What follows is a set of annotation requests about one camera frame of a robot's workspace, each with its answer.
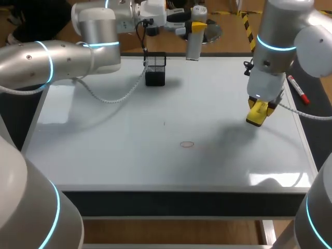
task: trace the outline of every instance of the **floor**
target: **floor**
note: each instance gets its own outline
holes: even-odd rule
[[[205,0],[209,12],[229,11],[228,0]],[[332,1],[316,0],[319,10],[332,10]],[[263,10],[264,0],[243,0],[243,10]],[[0,10],[0,47],[14,26],[6,22],[7,12]],[[204,45],[203,52],[250,52],[244,25],[235,15],[210,15],[223,29],[218,41]],[[249,16],[250,26],[256,37],[260,14]],[[57,39],[78,42],[80,37],[68,24]],[[141,52],[135,35],[120,35],[121,50]],[[146,46],[150,51],[185,52],[186,43],[175,35],[161,32],[148,37]],[[332,77],[322,78],[322,84],[332,102]],[[284,230],[289,220],[274,221],[276,235]],[[259,224],[254,220],[86,220],[85,243],[166,243],[166,244],[260,244]]]

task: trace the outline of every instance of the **cable clip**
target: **cable clip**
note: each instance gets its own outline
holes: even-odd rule
[[[246,68],[244,75],[250,76],[251,70],[254,68],[254,64],[252,63],[253,59],[251,61],[244,61],[243,65]]]

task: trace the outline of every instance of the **marker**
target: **marker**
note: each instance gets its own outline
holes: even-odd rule
[[[289,80],[289,82],[292,84],[292,86],[294,87],[294,89],[297,91],[297,93],[300,95],[301,99],[303,100],[305,105],[309,105],[310,101],[308,99],[308,97],[305,95],[305,93],[302,91],[302,89],[300,88],[300,86],[296,83],[296,81],[294,80],[294,78],[292,77],[292,75],[289,75],[287,77],[287,79]]]

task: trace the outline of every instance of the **table leg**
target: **table leg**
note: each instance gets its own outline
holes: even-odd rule
[[[264,245],[273,245],[276,241],[272,220],[260,220],[261,233]]]

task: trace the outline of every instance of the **tabletop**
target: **tabletop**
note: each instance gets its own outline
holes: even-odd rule
[[[317,169],[298,116],[277,108],[261,128],[245,122],[249,59],[168,58],[165,87],[142,83],[117,105],[59,81],[42,97],[26,157],[70,194],[305,194]],[[126,57],[120,71],[85,81],[116,99],[142,70],[142,58]],[[294,107],[284,86],[283,103]]]

